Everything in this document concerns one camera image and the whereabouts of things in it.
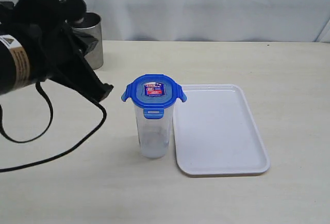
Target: white backdrop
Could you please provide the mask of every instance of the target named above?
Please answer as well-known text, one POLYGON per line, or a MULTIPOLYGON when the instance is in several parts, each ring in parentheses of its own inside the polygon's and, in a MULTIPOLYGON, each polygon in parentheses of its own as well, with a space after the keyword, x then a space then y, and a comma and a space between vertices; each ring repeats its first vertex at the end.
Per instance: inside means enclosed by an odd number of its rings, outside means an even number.
POLYGON ((330 0, 85 0, 110 40, 330 41, 330 0))

